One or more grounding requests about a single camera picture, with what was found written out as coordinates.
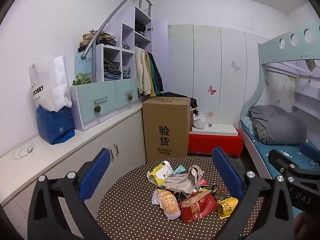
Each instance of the white plastic bag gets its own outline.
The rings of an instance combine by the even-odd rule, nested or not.
[[[204,129],[206,119],[202,113],[198,112],[198,115],[193,114],[193,125],[199,130]]]
[[[175,220],[181,215],[176,198],[168,190],[156,189],[151,202],[153,205],[160,205],[168,220]]]
[[[64,106],[72,106],[63,56],[37,60],[29,67],[29,75],[36,107],[58,112]]]

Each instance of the cardboard box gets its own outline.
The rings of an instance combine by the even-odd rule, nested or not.
[[[156,99],[156,100],[164,100],[164,99],[167,99],[167,100],[187,100],[189,102],[189,106],[190,106],[190,109],[191,109],[191,99],[190,98],[171,98],[171,97],[156,97],[156,98],[152,98],[152,99]],[[190,112],[190,129],[189,131],[191,132],[192,131],[192,128],[193,128],[193,111]]]
[[[147,162],[186,157],[190,99],[149,99],[142,103]]]

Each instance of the blue bed sheet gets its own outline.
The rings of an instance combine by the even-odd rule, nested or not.
[[[299,165],[301,169],[307,169],[307,170],[315,170],[315,171],[320,171],[320,167],[318,163],[314,162],[310,158],[306,157],[303,155],[300,150],[299,146],[292,146],[292,145],[265,145],[259,141],[258,136],[253,136],[250,132],[249,129],[246,128],[246,126],[241,123],[241,126],[245,133],[248,135],[250,140],[253,142],[254,146],[256,147],[259,155],[261,156],[264,164],[266,165],[270,176],[274,179],[276,176],[280,175],[280,173],[269,163],[268,161],[268,155],[269,152],[273,149],[277,150],[278,152],[281,152],[286,158],[289,160],[292,160],[294,163]],[[311,147],[317,149],[317,147],[309,142],[306,141],[308,145]],[[293,207],[293,216],[296,217],[301,210]]]

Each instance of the metal handrail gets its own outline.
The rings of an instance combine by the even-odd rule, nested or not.
[[[151,6],[152,3],[149,0],[146,0],[149,4],[149,11],[148,11],[148,16],[151,16]],[[97,69],[96,69],[96,40],[97,37],[100,35],[102,32],[103,28],[106,27],[108,22],[111,20],[111,18],[116,14],[116,12],[127,2],[127,0],[123,0],[122,3],[109,15],[109,17],[104,21],[104,23],[100,26],[100,28],[97,30],[96,34],[94,37],[91,39],[89,42],[88,46],[86,47],[84,53],[81,55],[81,59],[85,60],[89,50],[92,48],[92,82],[95,83],[97,82]],[[142,8],[142,0],[139,0],[139,8]]]

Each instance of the red snack bag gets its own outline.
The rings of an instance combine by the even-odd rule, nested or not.
[[[205,179],[201,179],[198,184],[199,184],[199,186],[208,186],[209,185]]]
[[[205,190],[193,193],[179,203],[183,223],[199,220],[217,209],[217,202],[210,192]]]

